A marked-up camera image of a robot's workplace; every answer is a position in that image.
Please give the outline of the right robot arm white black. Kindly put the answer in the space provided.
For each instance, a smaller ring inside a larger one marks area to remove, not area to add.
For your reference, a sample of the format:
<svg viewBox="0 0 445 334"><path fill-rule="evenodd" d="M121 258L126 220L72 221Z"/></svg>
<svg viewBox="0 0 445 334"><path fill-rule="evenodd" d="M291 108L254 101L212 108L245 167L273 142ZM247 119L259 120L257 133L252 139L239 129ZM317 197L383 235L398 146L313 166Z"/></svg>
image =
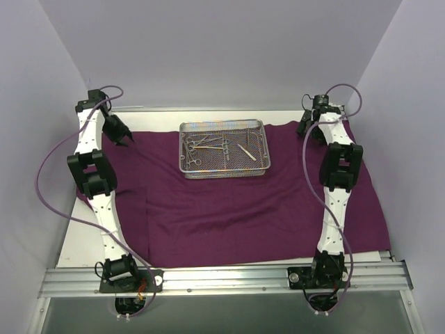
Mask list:
<svg viewBox="0 0 445 334"><path fill-rule="evenodd" d="M344 236L346 209L353 188L357 184L364 149L349 137L339 108L329 104L327 95L311 98L312 107L305 109L297 134L303 137L302 165L309 190L317 195L307 168L309 139L326 144L318 172L323 187L323 197L316 196L322 204L323 227L316 247L314 264L309 269L309 279L317 287L324 287L333 279L348 279L345 252L351 253Z"/></svg>

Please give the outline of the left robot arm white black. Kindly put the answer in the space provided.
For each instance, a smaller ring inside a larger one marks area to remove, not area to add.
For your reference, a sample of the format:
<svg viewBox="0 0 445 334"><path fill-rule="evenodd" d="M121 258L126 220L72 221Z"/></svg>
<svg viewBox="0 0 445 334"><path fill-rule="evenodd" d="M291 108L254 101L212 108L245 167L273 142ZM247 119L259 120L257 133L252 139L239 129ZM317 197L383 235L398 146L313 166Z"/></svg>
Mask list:
<svg viewBox="0 0 445 334"><path fill-rule="evenodd" d="M102 150L102 136L117 146L127 146L132 139L129 128L111 112L111 98L103 88L88 91L88 98L75 107L79 119L79 137L67 165L79 192L87 199L97 219L105 260L95 267L102 269L102 291L117 289L132 292L140 283L136 261L127 250L121 230L115 190L117 175Z"/></svg>

